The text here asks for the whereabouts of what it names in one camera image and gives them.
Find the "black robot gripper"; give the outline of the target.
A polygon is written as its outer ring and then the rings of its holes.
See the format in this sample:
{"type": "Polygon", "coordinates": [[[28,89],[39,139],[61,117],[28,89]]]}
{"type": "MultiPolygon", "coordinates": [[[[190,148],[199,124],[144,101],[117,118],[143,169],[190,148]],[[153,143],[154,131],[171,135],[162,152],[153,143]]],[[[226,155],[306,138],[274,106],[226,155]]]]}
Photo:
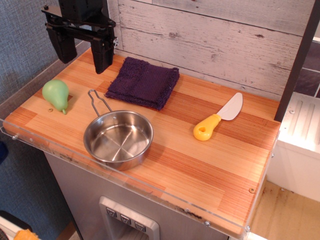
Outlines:
{"type": "Polygon", "coordinates": [[[64,64],[77,56],[75,39],[91,42],[97,74],[113,64],[116,22],[109,17],[106,0],[60,0],[58,6],[44,5],[41,11],[49,39],[64,64]]]}

